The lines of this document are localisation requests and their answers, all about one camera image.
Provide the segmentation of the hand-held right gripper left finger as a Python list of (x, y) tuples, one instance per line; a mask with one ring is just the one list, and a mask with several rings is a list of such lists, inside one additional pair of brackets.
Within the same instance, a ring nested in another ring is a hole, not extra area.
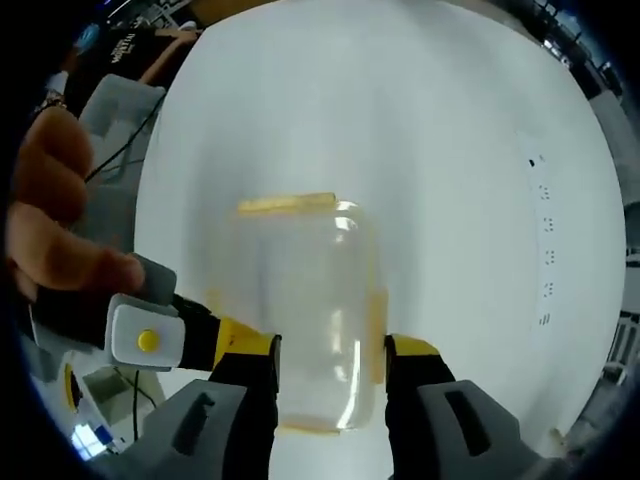
[(123, 453), (99, 459), (101, 479), (266, 479), (278, 425), (280, 336), (261, 354), (227, 353), (143, 422)]

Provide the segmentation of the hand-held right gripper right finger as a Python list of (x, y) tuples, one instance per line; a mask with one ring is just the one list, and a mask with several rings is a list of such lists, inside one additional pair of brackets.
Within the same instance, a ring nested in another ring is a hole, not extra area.
[(385, 337), (385, 422), (395, 479), (534, 479), (547, 462), (518, 420), (469, 380), (457, 380), (431, 344)]

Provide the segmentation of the person's left hand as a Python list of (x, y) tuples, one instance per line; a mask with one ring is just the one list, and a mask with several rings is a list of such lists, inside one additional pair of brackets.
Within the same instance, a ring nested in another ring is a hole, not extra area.
[(92, 148), (78, 119), (61, 107), (39, 113), (18, 151), (6, 223), (6, 258), (28, 301), (42, 288), (133, 293), (143, 286), (140, 262), (80, 238), (68, 226), (87, 205)]

